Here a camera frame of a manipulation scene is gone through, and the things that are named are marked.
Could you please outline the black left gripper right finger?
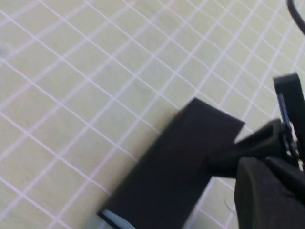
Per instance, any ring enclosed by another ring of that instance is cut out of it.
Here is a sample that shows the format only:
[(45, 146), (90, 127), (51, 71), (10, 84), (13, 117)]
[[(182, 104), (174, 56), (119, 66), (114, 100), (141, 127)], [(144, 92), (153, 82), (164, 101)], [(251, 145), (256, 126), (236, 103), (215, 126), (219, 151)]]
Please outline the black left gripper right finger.
[(305, 201), (305, 174), (303, 171), (276, 157), (268, 157), (265, 164), (300, 202)]

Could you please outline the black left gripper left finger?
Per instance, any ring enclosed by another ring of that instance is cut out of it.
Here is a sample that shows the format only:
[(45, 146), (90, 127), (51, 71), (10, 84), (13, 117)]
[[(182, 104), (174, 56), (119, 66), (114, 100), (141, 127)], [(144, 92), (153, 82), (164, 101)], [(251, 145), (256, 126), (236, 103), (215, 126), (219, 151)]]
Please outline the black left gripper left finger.
[(265, 162), (242, 158), (234, 201), (241, 229), (303, 229), (305, 202), (300, 202)]

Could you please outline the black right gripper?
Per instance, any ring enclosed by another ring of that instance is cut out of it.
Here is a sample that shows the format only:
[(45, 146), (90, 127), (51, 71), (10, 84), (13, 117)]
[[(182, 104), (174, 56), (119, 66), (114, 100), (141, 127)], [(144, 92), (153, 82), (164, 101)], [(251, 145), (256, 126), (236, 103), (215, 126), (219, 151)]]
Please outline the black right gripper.
[(285, 159), (305, 169), (305, 99), (297, 73), (273, 79), (283, 121), (275, 119), (243, 140), (212, 153), (207, 169), (212, 176), (235, 178), (242, 157), (264, 160), (267, 157)]

